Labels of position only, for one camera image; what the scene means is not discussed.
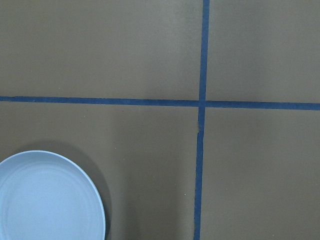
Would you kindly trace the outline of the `light blue plate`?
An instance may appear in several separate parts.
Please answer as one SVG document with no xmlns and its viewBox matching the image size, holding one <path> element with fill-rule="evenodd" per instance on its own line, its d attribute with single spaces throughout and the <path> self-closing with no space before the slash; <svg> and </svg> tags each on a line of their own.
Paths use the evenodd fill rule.
<svg viewBox="0 0 320 240">
<path fill-rule="evenodd" d="M 103 240 L 106 230 L 101 196 L 73 161 L 30 150 L 1 162 L 1 239 Z"/>
</svg>

